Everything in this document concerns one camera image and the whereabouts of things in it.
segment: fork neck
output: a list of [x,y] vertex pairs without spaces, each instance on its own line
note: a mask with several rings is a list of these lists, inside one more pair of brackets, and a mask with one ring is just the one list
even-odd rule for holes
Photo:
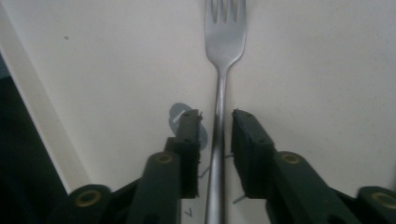
[[228,67],[218,67],[219,78],[225,79],[228,74]]

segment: metal utensil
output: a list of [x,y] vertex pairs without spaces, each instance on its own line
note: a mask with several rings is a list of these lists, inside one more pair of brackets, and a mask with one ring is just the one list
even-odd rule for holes
[[209,186],[206,199],[206,224],[225,223],[224,204],[224,105],[227,73],[242,55],[246,36],[246,1],[239,0],[233,10],[233,0],[218,0],[215,15],[212,0],[205,0],[206,56],[218,69],[216,114],[210,161]]

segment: black plastic part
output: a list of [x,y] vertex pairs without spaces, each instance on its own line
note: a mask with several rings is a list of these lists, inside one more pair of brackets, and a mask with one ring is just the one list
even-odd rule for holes
[[128,217],[129,206],[134,200],[134,194],[139,182],[140,178],[111,193],[111,202],[107,210],[108,215],[111,217],[111,223],[125,223]]
[[274,142],[248,112],[233,112],[233,162],[245,195],[265,199],[271,188],[270,168],[276,152]]
[[360,223],[303,157],[276,153],[272,176],[293,223]]
[[41,224],[67,199],[11,77],[0,79],[0,192],[0,223]]
[[337,195],[337,197],[346,205],[347,208],[349,208],[350,211],[352,211],[354,214],[356,214],[356,200],[349,195],[346,195],[345,193],[338,191],[336,189],[333,189],[334,193]]
[[270,198],[267,199],[265,206],[272,224],[293,223],[293,217],[286,206],[285,200],[276,189],[273,190]]
[[184,112],[179,119],[177,135],[168,138],[165,151],[180,157],[181,198],[191,199],[198,195],[198,163],[200,160],[198,110]]
[[111,200],[110,190],[101,185],[87,185],[71,193],[57,207],[47,224],[104,224],[110,223],[106,212]]
[[149,157],[126,223],[179,223],[179,171],[179,156],[176,153],[161,152]]
[[361,188],[356,204],[363,223],[396,223],[396,193],[391,190],[380,187]]

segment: brass screw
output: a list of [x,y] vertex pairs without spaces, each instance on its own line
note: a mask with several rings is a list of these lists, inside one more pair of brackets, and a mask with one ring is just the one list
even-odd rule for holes
[[291,163],[291,164],[297,164],[300,162],[300,158],[293,155],[293,154],[289,154],[289,153],[285,153],[282,155],[282,160],[287,162],[287,163]]
[[89,189],[77,196],[75,204],[77,207],[88,207],[99,202],[101,198],[102,193],[100,191],[96,189]]
[[166,163],[173,161],[172,156],[169,154],[161,154],[161,155],[157,156],[157,158],[155,158],[155,159],[157,162],[162,163],[162,164],[166,164]]
[[390,209],[396,209],[396,199],[394,197],[382,192],[373,193],[371,196],[376,202],[380,203],[382,206]]

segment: white table surface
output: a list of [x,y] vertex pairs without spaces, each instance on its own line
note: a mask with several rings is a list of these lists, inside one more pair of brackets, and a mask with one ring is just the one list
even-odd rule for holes
[[[68,191],[118,189],[162,151],[170,110],[203,112],[209,164],[216,70],[205,56],[204,1],[2,0],[0,46]],[[333,188],[396,190],[396,2],[247,0],[247,41],[227,86],[231,112],[254,114]],[[269,223],[227,160],[228,223]],[[200,198],[182,223],[204,223]]]

